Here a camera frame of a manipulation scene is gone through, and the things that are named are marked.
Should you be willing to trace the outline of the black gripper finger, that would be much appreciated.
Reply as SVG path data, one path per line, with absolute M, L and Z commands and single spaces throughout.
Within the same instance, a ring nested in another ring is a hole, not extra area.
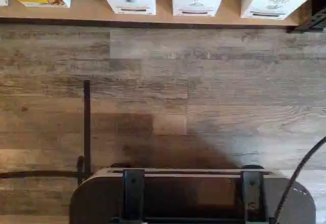
M 244 171 L 241 173 L 241 190 L 245 222 L 267 222 L 263 174 Z
M 145 171 L 126 169 L 123 171 L 124 221 L 142 221 L 144 210 Z

